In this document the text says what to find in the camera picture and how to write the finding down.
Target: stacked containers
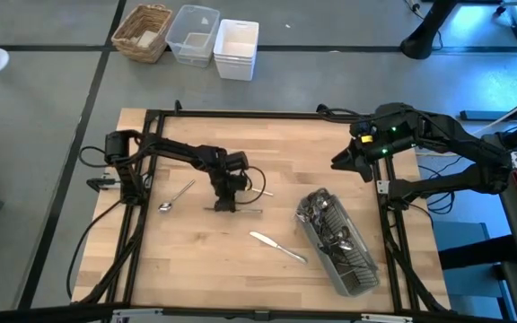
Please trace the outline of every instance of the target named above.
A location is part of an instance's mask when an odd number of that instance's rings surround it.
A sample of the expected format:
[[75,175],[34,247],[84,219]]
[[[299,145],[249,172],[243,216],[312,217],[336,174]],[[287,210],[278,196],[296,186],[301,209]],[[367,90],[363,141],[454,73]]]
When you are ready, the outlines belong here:
[[224,79],[252,80],[258,43],[258,22],[221,20],[213,50],[219,75]]
[[165,37],[179,63],[206,67],[213,55],[220,13],[199,5],[183,5]]

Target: wicker basket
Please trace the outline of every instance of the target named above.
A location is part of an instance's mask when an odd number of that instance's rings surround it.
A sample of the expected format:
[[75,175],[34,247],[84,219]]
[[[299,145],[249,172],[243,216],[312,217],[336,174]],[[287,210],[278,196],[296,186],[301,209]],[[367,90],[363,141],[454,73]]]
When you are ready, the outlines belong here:
[[[113,34],[111,41],[121,54],[141,63],[155,63],[167,48],[165,35],[169,29],[172,11],[160,4],[140,4],[125,18]],[[138,46],[133,38],[140,38],[145,31],[156,36],[150,43]]]

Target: clear plastic container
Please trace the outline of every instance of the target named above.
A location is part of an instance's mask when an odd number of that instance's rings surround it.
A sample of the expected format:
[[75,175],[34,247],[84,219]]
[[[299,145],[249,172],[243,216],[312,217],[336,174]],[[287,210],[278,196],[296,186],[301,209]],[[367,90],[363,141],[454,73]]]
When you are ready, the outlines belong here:
[[165,37],[179,63],[206,67],[211,61],[220,13],[199,5],[183,5]]

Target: silver spoon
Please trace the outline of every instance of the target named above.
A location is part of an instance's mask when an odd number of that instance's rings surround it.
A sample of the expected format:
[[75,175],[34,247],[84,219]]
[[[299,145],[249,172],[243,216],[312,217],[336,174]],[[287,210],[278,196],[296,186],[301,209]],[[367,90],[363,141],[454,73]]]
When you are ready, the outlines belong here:
[[341,240],[338,242],[338,247],[342,250],[352,250],[355,248],[355,246],[352,244],[352,242],[348,240]]
[[193,184],[195,184],[195,180],[191,180],[187,186],[185,186],[176,196],[174,196],[171,201],[169,202],[165,202],[161,205],[159,205],[159,212],[161,213],[166,213],[166,212],[169,212],[171,209],[172,209],[172,203],[177,199],[179,198],[179,196],[181,196],[183,193],[185,193],[185,191],[187,191],[188,188],[190,188],[191,186],[193,186]]

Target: cutlery organizer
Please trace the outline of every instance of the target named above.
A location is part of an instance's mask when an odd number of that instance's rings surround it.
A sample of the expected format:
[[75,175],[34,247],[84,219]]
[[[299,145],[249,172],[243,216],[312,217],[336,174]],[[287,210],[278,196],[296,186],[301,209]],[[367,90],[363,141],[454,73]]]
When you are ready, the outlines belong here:
[[351,250],[341,249],[339,251],[344,254],[343,259],[346,262],[338,262],[323,251],[325,244],[317,231],[319,225],[316,223],[313,225],[311,221],[297,221],[302,225],[338,294],[354,297],[370,291],[380,284],[378,267],[338,198],[331,195],[325,188],[320,188],[303,198],[296,212],[312,216],[316,208],[315,201],[321,197],[328,202],[328,205],[320,211],[320,226],[326,225],[326,230],[331,231],[333,235],[344,226],[349,230],[349,240],[354,247]]

